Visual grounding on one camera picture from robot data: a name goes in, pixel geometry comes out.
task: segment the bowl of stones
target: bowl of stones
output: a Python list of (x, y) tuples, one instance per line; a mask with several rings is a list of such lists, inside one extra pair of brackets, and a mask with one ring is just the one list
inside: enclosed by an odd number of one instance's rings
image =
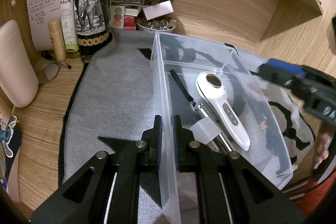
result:
[(176, 28), (176, 20), (172, 17), (166, 16), (153, 18), (151, 20), (147, 20), (146, 18), (137, 18), (136, 23), (138, 25), (138, 30), (145, 32), (173, 32)]

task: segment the screw head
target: screw head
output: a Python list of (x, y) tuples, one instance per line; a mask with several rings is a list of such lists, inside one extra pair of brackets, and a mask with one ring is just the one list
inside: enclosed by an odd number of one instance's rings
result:
[(107, 153), (105, 151), (99, 151), (97, 154), (96, 154), (96, 157), (100, 160), (106, 158), (107, 156)]
[(230, 156), (230, 158), (233, 159), (233, 160), (238, 160), (239, 157), (240, 157), (240, 154), (239, 154), (238, 152), (236, 152), (236, 151), (231, 151), (231, 152), (229, 153), (229, 156)]
[(191, 141), (191, 142), (189, 143), (189, 145), (190, 145), (190, 147), (192, 147), (192, 148), (197, 148), (197, 147), (200, 146), (200, 143), (199, 143), (198, 141)]
[(145, 141), (137, 141), (135, 145), (139, 148), (143, 148), (147, 145), (147, 143)]
[(309, 88), (309, 90), (310, 90), (311, 93), (314, 93), (314, 92), (317, 91), (317, 89), (316, 89), (315, 87), (313, 87), (313, 86), (311, 86), (311, 87)]
[(291, 83), (292, 83), (292, 80), (288, 80), (288, 81), (285, 82), (285, 86), (288, 86), (288, 85), (290, 85)]

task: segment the pen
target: pen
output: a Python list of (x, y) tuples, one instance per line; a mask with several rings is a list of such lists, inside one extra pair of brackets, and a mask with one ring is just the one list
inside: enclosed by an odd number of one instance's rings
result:
[(51, 56), (50, 54), (46, 53), (46, 52), (42, 52), (42, 57), (44, 57), (46, 60), (52, 60), (57, 62), (60, 66), (64, 67), (64, 68), (68, 68), (71, 69), (71, 65), (64, 63), (63, 61), (57, 61), (53, 56)]

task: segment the red box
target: red box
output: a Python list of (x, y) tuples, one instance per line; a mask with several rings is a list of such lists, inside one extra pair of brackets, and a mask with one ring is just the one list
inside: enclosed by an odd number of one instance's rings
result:
[(134, 22), (133, 26), (126, 26), (124, 24), (124, 30), (133, 30), (135, 31), (137, 29), (137, 22)]
[(133, 26), (135, 21), (135, 17), (133, 16), (125, 16), (124, 17), (124, 26)]

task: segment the black cable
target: black cable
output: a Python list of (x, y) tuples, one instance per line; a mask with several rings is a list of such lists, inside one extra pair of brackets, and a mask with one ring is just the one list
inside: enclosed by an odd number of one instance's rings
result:
[(175, 72), (175, 70), (170, 70), (169, 71), (171, 76), (173, 77), (173, 79), (175, 80), (176, 84), (178, 85), (178, 87), (180, 88), (180, 90), (182, 91), (183, 95), (185, 96), (185, 98), (192, 103), (193, 107), (196, 106), (196, 102), (194, 101), (194, 98), (189, 94), (189, 92), (186, 90), (186, 88), (184, 87), (183, 83), (181, 82), (180, 77), (177, 75), (177, 73)]

